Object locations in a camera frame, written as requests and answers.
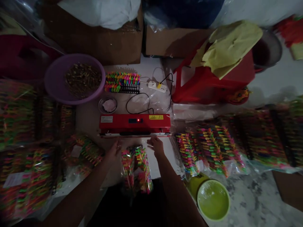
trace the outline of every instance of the hand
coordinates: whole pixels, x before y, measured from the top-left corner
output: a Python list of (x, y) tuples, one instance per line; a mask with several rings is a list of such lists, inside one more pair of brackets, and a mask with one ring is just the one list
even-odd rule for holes
[(158, 137), (152, 137), (151, 139), (147, 140), (147, 144), (150, 145), (148, 148), (155, 151), (155, 156), (159, 157), (161, 155), (164, 155), (164, 149), (163, 149), (163, 142)]
[(108, 161), (114, 161), (121, 150), (119, 139), (117, 139), (112, 147), (105, 153), (105, 158)]

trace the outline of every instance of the cardboard box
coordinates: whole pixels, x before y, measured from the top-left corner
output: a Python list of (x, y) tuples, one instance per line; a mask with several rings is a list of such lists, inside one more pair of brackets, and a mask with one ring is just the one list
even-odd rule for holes
[(213, 29), (175, 28), (154, 32), (145, 27), (145, 55), (185, 58)]
[(138, 17), (120, 29), (90, 27), (57, 4), (38, 9), (45, 22), (45, 35), (57, 42), (67, 53), (89, 54), (102, 65), (139, 64), (143, 38), (142, 7)]
[(281, 199), (303, 212), (303, 176), (272, 171)]

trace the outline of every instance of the white powder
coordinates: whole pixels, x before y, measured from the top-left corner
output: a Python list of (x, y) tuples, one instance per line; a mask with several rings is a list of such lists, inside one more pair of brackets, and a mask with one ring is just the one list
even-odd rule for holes
[(112, 99), (106, 100), (102, 106), (104, 110), (109, 113), (113, 112), (117, 108), (116, 102)]

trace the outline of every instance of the power strip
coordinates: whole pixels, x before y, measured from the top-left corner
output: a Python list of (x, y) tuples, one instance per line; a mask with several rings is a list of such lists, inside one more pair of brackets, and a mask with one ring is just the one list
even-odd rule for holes
[(151, 89), (158, 90), (160, 92), (165, 93), (167, 91), (167, 86), (164, 84), (159, 84), (158, 82), (155, 81), (150, 81), (148, 82), (147, 86)]

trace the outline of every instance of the purple plastic basin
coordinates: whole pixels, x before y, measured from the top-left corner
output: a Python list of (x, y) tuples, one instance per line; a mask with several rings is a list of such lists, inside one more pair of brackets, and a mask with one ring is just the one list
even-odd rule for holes
[[(91, 65), (102, 75), (99, 88), (85, 99), (77, 99), (68, 91), (64, 75), (75, 63)], [(79, 105), (100, 96), (105, 84), (105, 71), (101, 63), (94, 57), (86, 54), (68, 54), (56, 59), (46, 70), (44, 84), (47, 93), (58, 102), (67, 105)]]

